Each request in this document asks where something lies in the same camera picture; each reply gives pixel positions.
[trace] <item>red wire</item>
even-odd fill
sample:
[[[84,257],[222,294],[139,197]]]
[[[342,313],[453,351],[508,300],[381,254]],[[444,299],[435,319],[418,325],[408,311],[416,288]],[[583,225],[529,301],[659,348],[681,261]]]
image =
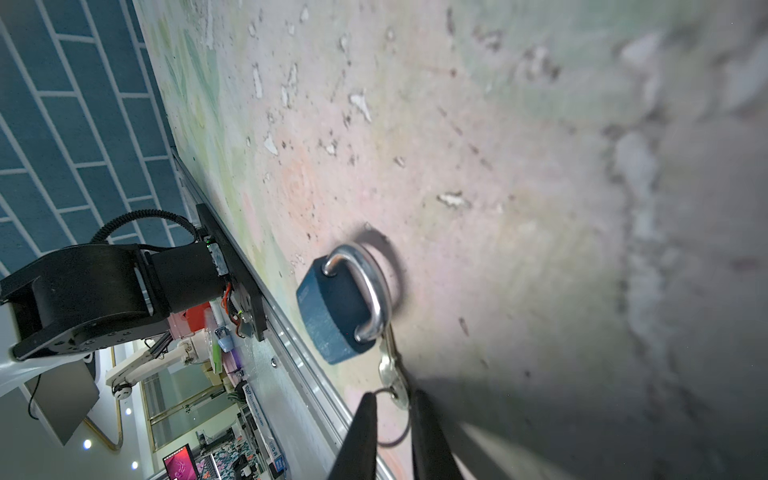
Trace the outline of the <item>red wire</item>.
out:
[[[235,334],[241,339],[244,339],[244,335],[240,335],[240,322],[235,320],[235,317],[230,315],[230,293],[232,293],[232,283],[227,284],[227,291],[224,292],[224,298],[221,299],[221,306],[224,308],[224,312],[227,313],[227,317],[235,324]]]

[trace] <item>small padlock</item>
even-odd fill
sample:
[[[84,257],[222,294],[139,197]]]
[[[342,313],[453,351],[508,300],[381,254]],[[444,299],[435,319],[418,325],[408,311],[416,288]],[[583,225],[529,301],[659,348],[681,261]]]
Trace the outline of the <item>small padlock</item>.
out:
[[[369,304],[349,268],[359,274]],[[329,256],[313,261],[296,298],[307,333],[331,365],[373,347],[392,311],[381,269],[370,253],[355,243],[337,247]]]

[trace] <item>computer monitor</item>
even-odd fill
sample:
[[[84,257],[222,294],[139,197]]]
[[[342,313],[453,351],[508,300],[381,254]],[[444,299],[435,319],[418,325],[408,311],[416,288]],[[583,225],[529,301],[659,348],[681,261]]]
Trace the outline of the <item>computer monitor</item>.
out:
[[[99,397],[98,387],[82,361],[43,372],[39,379],[28,380],[22,392],[27,400],[35,393],[32,415],[38,417],[43,428],[61,446],[67,444]]]
[[[197,466],[192,459],[190,444],[163,458],[169,480],[197,480]]]

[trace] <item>cable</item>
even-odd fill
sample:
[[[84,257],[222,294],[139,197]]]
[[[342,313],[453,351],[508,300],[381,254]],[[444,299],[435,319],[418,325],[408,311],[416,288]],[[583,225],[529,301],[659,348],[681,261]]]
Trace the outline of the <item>cable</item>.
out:
[[[387,392],[388,394],[397,397],[397,393],[395,392],[395,389],[391,386],[386,386],[381,389],[376,390],[373,395],[378,395],[380,393]],[[379,445],[383,449],[393,449],[397,445],[400,445],[403,440],[406,439],[406,436],[408,436],[408,432],[411,431],[411,410],[408,410],[408,422],[406,423],[406,429],[402,432],[402,434],[392,440],[391,442],[382,442],[381,440],[376,439],[376,444]]]
[[[230,321],[235,324],[235,335],[239,336],[241,339],[244,339],[246,338],[245,335],[240,335],[240,320],[236,315],[230,315],[230,303],[232,302],[232,300],[230,300],[231,293],[232,283],[229,282],[227,284],[227,289],[224,291],[224,296],[221,298],[221,308],[227,314],[227,318],[229,318]]]
[[[29,418],[39,420],[38,417],[32,415],[32,400],[35,399],[35,393],[38,392],[38,387],[40,386],[40,377],[42,374],[38,375],[38,382],[35,383],[35,389],[32,390],[32,394],[29,396],[29,403],[27,404],[27,413],[29,414]]]
[[[91,243],[106,242],[107,237],[112,235],[118,228],[134,220],[140,220],[141,218],[164,218],[165,220],[169,220],[171,222],[178,223],[179,225],[181,225],[187,232],[189,232],[192,235],[192,237],[194,238],[193,243],[197,242],[200,239],[200,234],[197,232],[197,229],[195,229],[194,225],[189,220],[182,217],[181,215],[176,215],[172,212],[167,212],[165,210],[136,210],[133,212],[128,212],[127,214],[120,215],[119,217],[114,218],[113,220],[110,220],[102,228],[100,228],[98,232],[96,232],[93,238],[91,238]],[[158,252],[167,250],[167,247],[155,247],[153,245],[144,245],[144,244],[139,245],[139,248],[144,250],[154,250]]]

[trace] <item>padlock shackle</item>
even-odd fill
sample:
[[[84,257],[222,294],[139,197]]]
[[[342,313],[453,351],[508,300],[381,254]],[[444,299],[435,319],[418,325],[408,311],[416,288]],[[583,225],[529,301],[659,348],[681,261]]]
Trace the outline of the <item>padlock shackle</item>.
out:
[[[384,333],[384,329],[392,318],[392,296],[389,293],[389,286],[373,255],[354,242],[344,243],[333,249],[328,260],[323,264],[323,274],[336,275],[336,269],[342,260],[346,260],[348,267],[353,273],[357,272],[358,277],[365,284],[371,318],[355,328],[355,340],[360,343],[370,342]]]

